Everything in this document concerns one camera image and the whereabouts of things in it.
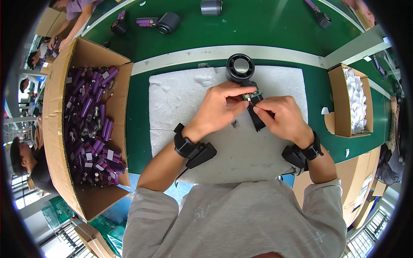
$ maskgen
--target wrist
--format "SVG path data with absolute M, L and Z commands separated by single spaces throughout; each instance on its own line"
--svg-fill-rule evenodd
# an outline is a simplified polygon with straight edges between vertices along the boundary
M 306 126 L 302 133 L 293 141 L 300 149 L 307 149 L 314 142 L 314 133 L 311 127 Z
M 202 127 L 192 121 L 182 130 L 182 137 L 187 137 L 193 143 L 199 142 L 206 135 Z

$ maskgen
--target green workbench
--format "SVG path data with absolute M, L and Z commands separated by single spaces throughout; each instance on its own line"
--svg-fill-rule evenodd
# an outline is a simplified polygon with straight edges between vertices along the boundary
M 106 13 L 104 8 L 116 6 L 113 0 L 106 0 L 97 7 L 89 20 L 92 24 Z M 188 50 L 197 47 L 220 45 L 261 45 L 298 50 L 315 55 L 326 56 L 361 34 L 360 30 L 329 6 L 318 2 L 319 8 L 327 13 L 332 24 L 327 29 L 320 28 L 314 21 L 311 11 L 302 0 L 226 0 L 223 15 L 203 17 L 200 13 L 200 1 L 158 0 L 133 1 L 119 11 L 108 15 L 94 25 L 85 38 L 103 44 L 110 41 L 110 49 L 118 52 L 133 62 L 151 57 Z M 334 0 L 336 6 L 341 1 Z M 111 24 L 121 10 L 126 10 L 129 24 L 128 32 L 122 37 L 110 31 Z M 178 29 L 170 35 L 160 34 L 154 28 L 138 27 L 136 18 L 161 17 L 165 12 L 174 12 L 181 18 Z M 226 59 L 207 61 L 212 67 L 225 66 Z M 322 144 L 330 152 L 336 163 L 366 153 L 389 139 L 390 100 L 372 89 L 374 132 L 370 136 L 346 139 L 330 134 L 321 115 L 322 107 L 334 110 L 332 91 L 326 69 L 315 66 L 255 59 L 256 65 L 276 65 L 300 68 L 303 71 L 306 87 L 309 125 L 319 134 Z M 128 107 L 126 114 L 126 140 L 128 166 L 130 173 L 140 174 L 152 158 L 149 134 L 149 95 L 148 78 L 151 75 L 198 68 L 201 62 L 179 64 L 140 73 L 131 77 Z M 349 66 L 367 74 L 370 79 L 393 95 L 392 84 L 384 80 L 373 62 L 360 60 Z M 350 150 L 346 158 L 346 149 Z

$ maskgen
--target black t-shirt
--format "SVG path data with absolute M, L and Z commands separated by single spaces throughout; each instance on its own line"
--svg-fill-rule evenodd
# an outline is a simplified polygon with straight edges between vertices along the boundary
M 45 192 L 59 194 L 53 186 L 52 179 L 50 178 L 45 148 L 42 146 L 40 149 L 36 150 L 33 157 L 37 161 L 37 164 L 34 166 L 33 171 L 30 174 L 34 185 Z

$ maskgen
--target circuit board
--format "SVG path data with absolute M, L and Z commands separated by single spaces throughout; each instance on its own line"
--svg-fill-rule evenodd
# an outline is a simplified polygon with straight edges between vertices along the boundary
M 251 99 L 255 98 L 255 97 L 259 97 L 261 95 L 261 92 L 259 91 L 259 89 L 257 88 L 256 91 L 252 92 L 252 93 L 246 93 L 246 94 L 242 94 L 242 98 L 244 100 L 250 101 Z

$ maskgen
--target dark hair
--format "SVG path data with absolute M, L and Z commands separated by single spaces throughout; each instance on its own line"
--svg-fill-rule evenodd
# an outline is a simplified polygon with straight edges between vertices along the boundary
M 13 139 L 12 145 L 10 146 L 10 160 L 14 173 L 18 176 L 23 176 L 27 174 L 27 169 L 21 165 L 19 141 L 18 137 Z
M 26 81 L 27 79 L 23 79 L 21 82 L 20 82 L 20 91 L 23 93 L 24 92 L 24 82 Z
M 55 3 L 57 3 L 58 1 L 59 1 L 59 0 L 50 0 L 50 2 L 49 2 L 49 7 L 52 8 L 53 5 L 54 5 Z
M 30 69 L 34 69 L 34 66 L 32 64 L 33 60 L 32 58 L 36 55 L 37 51 L 33 51 L 32 53 L 30 53 L 27 57 L 27 65 L 30 67 Z

